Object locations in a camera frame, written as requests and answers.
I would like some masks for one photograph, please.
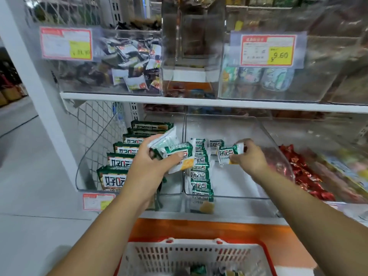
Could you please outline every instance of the shopping basket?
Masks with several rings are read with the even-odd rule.
[[[172,275],[191,265],[208,271],[226,267],[245,276],[277,276],[266,246],[260,241],[174,239],[129,242],[117,276]]]

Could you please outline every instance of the person's right hand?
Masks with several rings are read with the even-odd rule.
[[[233,154],[230,156],[230,161],[240,165],[251,177],[255,177],[260,172],[268,169],[266,157],[261,148],[255,145],[251,139],[242,139],[237,143],[241,142],[247,147],[246,153],[239,155]]]

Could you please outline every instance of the metal grid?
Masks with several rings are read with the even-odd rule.
[[[81,163],[87,163],[94,190],[101,190],[96,170],[107,165],[106,153],[113,152],[113,143],[121,141],[127,131],[122,111],[121,103],[87,101],[71,114],[78,122],[79,143],[85,153]]]
[[[24,0],[26,21],[62,25],[101,25],[101,12],[95,0]]]

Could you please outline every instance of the floor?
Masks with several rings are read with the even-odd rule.
[[[0,275],[44,276],[95,217],[36,117],[0,138]],[[311,269],[276,268],[279,276]]]

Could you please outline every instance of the yellow tag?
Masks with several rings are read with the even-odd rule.
[[[293,52],[292,46],[270,47],[267,64],[291,66]]]
[[[101,201],[101,210],[105,210],[105,208],[112,202],[112,200],[103,200]]]
[[[240,31],[242,28],[243,28],[243,22],[238,20],[235,23],[235,31]]]
[[[73,59],[91,60],[91,46],[87,41],[69,41],[70,57]]]

